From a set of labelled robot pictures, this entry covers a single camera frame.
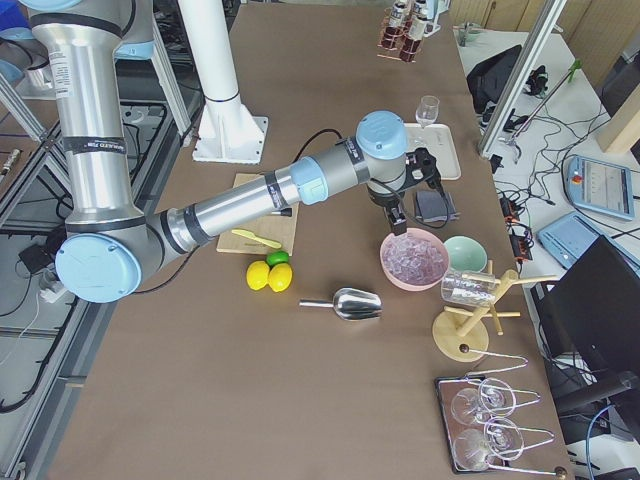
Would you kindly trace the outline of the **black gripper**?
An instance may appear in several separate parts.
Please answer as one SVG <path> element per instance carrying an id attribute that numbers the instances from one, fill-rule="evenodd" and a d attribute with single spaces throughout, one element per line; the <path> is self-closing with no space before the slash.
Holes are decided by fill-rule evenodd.
<path id="1" fill-rule="evenodd" d="M 403 193 L 398 193 L 385 183 L 372 179 L 367 183 L 367 191 L 371 201 L 384 209 L 388 215 L 391 233 L 400 236 L 407 232 L 407 220 L 401 206 Z"/>

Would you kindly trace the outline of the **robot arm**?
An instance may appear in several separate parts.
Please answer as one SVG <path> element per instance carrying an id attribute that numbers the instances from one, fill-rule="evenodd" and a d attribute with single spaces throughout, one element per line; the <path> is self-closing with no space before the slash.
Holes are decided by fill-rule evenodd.
<path id="1" fill-rule="evenodd" d="M 120 113 L 115 54 L 152 48 L 149 1 L 28 1 L 34 37 L 48 51 L 74 204 L 71 234 L 141 229 Z"/>
<path id="2" fill-rule="evenodd" d="M 56 273 L 83 300 L 119 300 L 179 256 L 251 220 L 299 202 L 322 202 L 371 180 L 399 184 L 406 178 L 407 148 L 403 120 L 390 111 L 371 112 L 354 136 L 211 199 L 126 228 L 94 224 L 72 234 L 56 255 Z"/>

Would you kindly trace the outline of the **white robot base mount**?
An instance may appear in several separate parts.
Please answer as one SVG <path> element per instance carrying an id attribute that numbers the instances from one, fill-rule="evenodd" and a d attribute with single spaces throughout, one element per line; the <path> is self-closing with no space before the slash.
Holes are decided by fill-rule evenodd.
<path id="1" fill-rule="evenodd" d="M 193 159 L 256 165 L 268 119 L 241 100 L 222 3 L 184 0 L 179 8 L 205 99 Z"/>

